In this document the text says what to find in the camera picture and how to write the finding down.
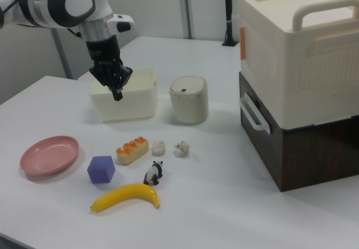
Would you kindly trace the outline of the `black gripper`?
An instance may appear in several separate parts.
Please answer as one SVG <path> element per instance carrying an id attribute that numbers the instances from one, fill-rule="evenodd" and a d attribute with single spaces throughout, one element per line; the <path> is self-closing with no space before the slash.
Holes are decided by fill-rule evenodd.
<path id="1" fill-rule="evenodd" d="M 94 65 L 90 73 L 103 85 L 109 87 L 115 101 L 123 98 L 122 90 L 127 84 L 132 69 L 125 67 L 120 58 L 117 36 L 101 41 L 87 41 L 90 58 Z"/>

